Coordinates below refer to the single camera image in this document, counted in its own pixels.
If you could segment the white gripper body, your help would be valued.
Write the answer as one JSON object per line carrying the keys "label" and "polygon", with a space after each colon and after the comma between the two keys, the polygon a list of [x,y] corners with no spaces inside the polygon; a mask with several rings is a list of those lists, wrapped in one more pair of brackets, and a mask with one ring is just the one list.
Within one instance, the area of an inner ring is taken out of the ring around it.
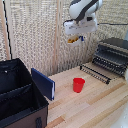
{"label": "white gripper body", "polygon": [[68,21],[64,23],[65,33],[70,34],[80,34],[80,33],[89,33],[97,30],[97,20],[91,21],[80,21],[76,23],[75,21]]}

